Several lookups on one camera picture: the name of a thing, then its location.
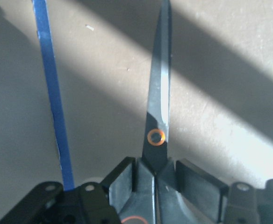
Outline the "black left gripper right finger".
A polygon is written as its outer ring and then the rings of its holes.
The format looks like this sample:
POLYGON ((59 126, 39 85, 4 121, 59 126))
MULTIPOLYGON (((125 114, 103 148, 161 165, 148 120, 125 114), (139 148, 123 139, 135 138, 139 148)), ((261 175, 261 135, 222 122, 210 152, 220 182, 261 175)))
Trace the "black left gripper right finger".
POLYGON ((223 221, 229 187, 187 159, 176 161, 179 192, 213 222, 223 221))

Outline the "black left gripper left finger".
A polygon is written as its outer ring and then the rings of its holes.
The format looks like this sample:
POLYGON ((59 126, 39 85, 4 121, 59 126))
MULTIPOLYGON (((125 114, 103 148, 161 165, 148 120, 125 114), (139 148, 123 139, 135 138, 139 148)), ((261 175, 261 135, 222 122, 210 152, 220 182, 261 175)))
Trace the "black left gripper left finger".
POLYGON ((136 159, 125 157, 102 181, 108 201, 116 212, 120 212, 133 191, 136 159))

